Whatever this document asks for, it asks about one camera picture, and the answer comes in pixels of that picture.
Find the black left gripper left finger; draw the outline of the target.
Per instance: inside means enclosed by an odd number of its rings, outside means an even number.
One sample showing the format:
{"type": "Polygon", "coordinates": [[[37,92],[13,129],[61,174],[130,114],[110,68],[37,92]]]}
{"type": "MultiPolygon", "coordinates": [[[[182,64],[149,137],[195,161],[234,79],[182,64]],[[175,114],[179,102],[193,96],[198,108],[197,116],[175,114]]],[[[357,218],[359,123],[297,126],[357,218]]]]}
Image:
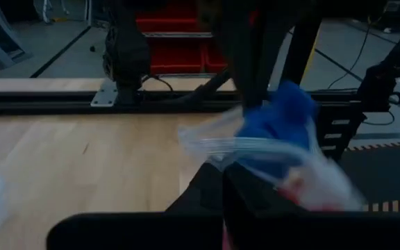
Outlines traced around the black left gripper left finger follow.
{"type": "Polygon", "coordinates": [[[222,250],[222,173],[200,166],[186,190],[167,208],[175,216],[171,235],[182,250],[222,250]]]}

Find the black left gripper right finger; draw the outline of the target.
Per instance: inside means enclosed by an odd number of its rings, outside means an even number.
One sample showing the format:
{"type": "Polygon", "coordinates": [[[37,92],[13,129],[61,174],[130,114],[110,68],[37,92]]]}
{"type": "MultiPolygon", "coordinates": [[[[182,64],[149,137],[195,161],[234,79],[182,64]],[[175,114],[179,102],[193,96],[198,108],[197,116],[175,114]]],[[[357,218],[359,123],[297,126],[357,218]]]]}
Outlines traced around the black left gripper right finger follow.
{"type": "Polygon", "coordinates": [[[238,163],[223,173],[223,213],[234,250],[279,250],[290,215],[304,209],[238,163]]]}

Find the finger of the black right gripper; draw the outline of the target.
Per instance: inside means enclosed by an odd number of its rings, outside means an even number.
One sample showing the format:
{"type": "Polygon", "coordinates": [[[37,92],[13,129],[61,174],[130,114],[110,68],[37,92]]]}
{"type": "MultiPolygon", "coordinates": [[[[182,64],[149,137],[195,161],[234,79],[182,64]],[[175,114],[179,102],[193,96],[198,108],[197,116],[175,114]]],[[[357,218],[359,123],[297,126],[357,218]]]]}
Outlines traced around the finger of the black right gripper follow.
{"type": "Polygon", "coordinates": [[[257,108],[262,105],[263,100],[267,96],[267,88],[269,85],[269,73],[261,69],[256,71],[252,68],[243,71],[242,102],[245,108],[257,108]]]}

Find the red bandage roll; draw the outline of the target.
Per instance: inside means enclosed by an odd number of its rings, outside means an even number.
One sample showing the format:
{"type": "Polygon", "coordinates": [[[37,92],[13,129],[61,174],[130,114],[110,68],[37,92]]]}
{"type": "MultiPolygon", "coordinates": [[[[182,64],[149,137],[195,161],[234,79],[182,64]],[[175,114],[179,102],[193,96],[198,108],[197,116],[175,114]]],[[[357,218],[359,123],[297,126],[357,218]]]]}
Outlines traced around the red bandage roll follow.
{"type": "Polygon", "coordinates": [[[277,187],[278,192],[294,204],[313,212],[341,211],[339,203],[329,201],[321,189],[309,177],[303,177],[299,172],[292,172],[283,179],[277,187]]]}

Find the clear zip plastic bag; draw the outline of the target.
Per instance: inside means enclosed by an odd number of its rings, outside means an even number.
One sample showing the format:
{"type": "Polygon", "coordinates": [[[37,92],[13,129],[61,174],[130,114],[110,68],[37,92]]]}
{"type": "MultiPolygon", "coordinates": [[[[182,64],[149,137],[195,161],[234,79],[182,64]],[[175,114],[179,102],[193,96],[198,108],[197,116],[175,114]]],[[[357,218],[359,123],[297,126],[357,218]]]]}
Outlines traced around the clear zip plastic bag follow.
{"type": "Polygon", "coordinates": [[[311,117],[291,125],[303,146],[271,137],[252,126],[260,113],[241,116],[241,108],[196,126],[180,128],[186,152],[220,170],[233,163],[267,181],[293,203],[311,211],[359,211],[365,200],[340,166],[327,158],[317,143],[311,117]]]}

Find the red storage bin shelf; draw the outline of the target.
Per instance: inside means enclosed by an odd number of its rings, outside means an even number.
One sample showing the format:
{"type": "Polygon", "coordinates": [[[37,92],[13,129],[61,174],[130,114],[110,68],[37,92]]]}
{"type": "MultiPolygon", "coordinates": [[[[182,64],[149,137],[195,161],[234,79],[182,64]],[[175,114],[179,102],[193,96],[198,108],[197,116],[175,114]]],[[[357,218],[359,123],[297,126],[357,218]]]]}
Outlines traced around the red storage bin shelf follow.
{"type": "Polygon", "coordinates": [[[214,74],[226,62],[211,33],[197,23],[196,0],[166,0],[135,14],[151,52],[152,74],[214,74]]]}

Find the silver mounting plate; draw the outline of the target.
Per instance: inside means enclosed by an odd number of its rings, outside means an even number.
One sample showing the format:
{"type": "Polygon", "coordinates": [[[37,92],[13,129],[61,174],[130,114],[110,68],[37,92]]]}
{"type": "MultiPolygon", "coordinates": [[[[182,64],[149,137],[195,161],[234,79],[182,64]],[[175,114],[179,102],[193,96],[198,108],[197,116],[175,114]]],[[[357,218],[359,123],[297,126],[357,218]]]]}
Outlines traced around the silver mounting plate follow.
{"type": "Polygon", "coordinates": [[[117,100],[118,90],[116,83],[111,80],[105,80],[101,85],[96,94],[94,95],[91,106],[108,108],[113,107],[117,100]]]}

